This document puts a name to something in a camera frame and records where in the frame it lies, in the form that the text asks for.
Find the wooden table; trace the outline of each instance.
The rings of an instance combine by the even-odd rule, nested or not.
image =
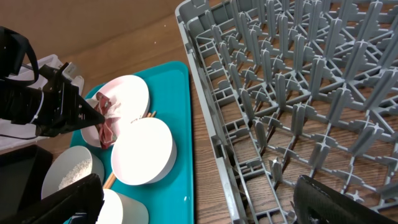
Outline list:
[[[185,63],[189,68],[180,31],[173,14],[144,28],[123,35],[117,35],[99,45],[89,47],[66,57],[61,57],[60,60],[63,62],[73,62],[81,68],[85,78],[84,95],[96,85],[110,81],[121,75],[139,72],[165,62],[178,60]],[[192,81],[191,97],[195,159],[195,218],[197,223],[230,223],[213,150],[208,138],[197,91]],[[328,104],[320,102],[314,103],[313,106],[319,113],[327,113],[329,107]],[[236,111],[235,104],[223,107],[222,113],[227,121],[234,120],[240,116],[240,113]],[[362,119],[363,116],[362,113],[358,113],[357,111],[345,111],[342,119],[351,121],[356,118]],[[289,124],[291,117],[288,113],[284,113],[280,120],[284,124]],[[390,122],[398,124],[395,118],[390,120]],[[305,131],[307,133],[322,133],[325,128],[325,124],[308,121]],[[59,154],[69,147],[71,136],[71,133],[64,134],[53,139],[40,141],[38,145],[52,152],[54,159],[56,159]],[[358,135],[334,129],[331,132],[331,136],[339,143],[349,146],[355,141]],[[272,141],[270,144],[285,146],[289,144],[290,138],[287,138],[287,133],[277,132]],[[234,146],[237,149],[238,159],[245,160],[250,158],[251,153],[245,149],[252,146],[247,141],[237,142]],[[295,145],[295,151],[307,157],[310,156],[312,149],[313,142],[308,142],[304,139],[299,140]],[[391,150],[391,144],[378,142],[369,151],[374,155],[381,155],[391,153]],[[278,155],[268,153],[264,158],[274,159],[276,156]],[[335,150],[332,150],[325,165],[330,169],[339,169],[340,166],[344,166],[347,163],[348,159],[348,157],[342,156],[338,152],[335,152]],[[366,161],[362,163],[359,161],[356,166],[358,167],[356,175],[362,177],[366,182],[380,182],[386,173],[384,168],[370,169]],[[296,181],[299,174],[303,173],[308,173],[308,170],[300,165],[292,164],[291,169],[287,170],[284,176],[289,178],[289,180]],[[330,179],[329,176],[322,173],[317,174],[315,178],[324,181],[327,185],[335,189],[341,187],[340,180]],[[256,211],[273,206],[274,201],[271,200],[273,196],[270,194],[271,191],[268,188],[265,179],[254,179],[248,184],[248,190]],[[279,198],[283,200],[282,206],[290,210],[292,189],[281,187],[278,193]],[[369,194],[369,192],[363,192],[361,196],[369,196]],[[385,213],[385,215],[398,219],[397,213],[394,211]]]

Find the black container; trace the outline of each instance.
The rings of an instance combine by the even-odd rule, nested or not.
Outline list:
[[[31,145],[0,155],[0,220],[41,200],[52,154]]]

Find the bowl of rice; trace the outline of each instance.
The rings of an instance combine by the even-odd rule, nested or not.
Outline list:
[[[84,146],[73,146],[53,162],[45,175],[42,199],[54,194],[89,174],[98,174],[104,180],[104,165]]]

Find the gray plastic dish rack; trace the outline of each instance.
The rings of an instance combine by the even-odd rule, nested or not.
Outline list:
[[[184,1],[175,15],[232,222],[259,223],[267,218],[272,223],[275,213],[282,215],[281,223],[295,221],[293,208],[282,207],[276,193],[279,184],[295,186],[284,175],[288,161],[307,166],[310,172],[305,174],[310,177],[322,171],[340,179],[340,192],[357,202],[363,199],[358,191],[349,193],[347,186],[378,195],[378,205],[371,207],[377,212],[396,207],[398,183],[392,179],[398,169],[398,133],[384,118],[398,115],[398,1],[217,3],[211,7],[207,0]],[[357,4],[366,3],[367,12],[360,11]],[[382,11],[383,4],[389,10]],[[209,64],[209,57],[216,60]],[[371,91],[364,95],[363,88]],[[330,109],[320,114],[312,106],[314,101],[327,103]],[[226,122],[221,108],[229,104],[236,104],[241,116]],[[342,120],[345,108],[364,113],[364,118]],[[290,127],[279,120],[281,113],[291,114]],[[306,133],[310,120],[326,124],[323,132]],[[358,137],[343,146],[329,135],[333,127]],[[290,133],[288,146],[269,144],[278,129]],[[241,138],[252,144],[254,155],[246,161],[237,159],[234,148]],[[307,159],[294,151],[298,138],[313,142]],[[391,144],[391,154],[367,154],[376,141]],[[331,149],[349,155],[348,170],[324,166]],[[282,160],[264,159],[268,152],[278,153]],[[381,184],[369,185],[354,174],[358,158],[387,167]],[[274,197],[274,208],[254,208],[247,183],[259,176],[271,188],[268,197]]]

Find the white plate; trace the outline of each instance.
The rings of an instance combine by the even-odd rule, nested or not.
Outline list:
[[[128,185],[157,182],[172,169],[177,148],[167,125],[157,118],[133,122],[116,140],[111,164],[115,176]]]
[[[111,129],[119,136],[126,125],[135,119],[143,118],[149,109],[149,91],[145,81],[135,75],[125,75],[111,80],[99,90],[107,96],[112,105],[120,102],[121,118],[112,124]],[[81,130],[83,139],[91,146],[101,147],[100,137],[95,126]]]

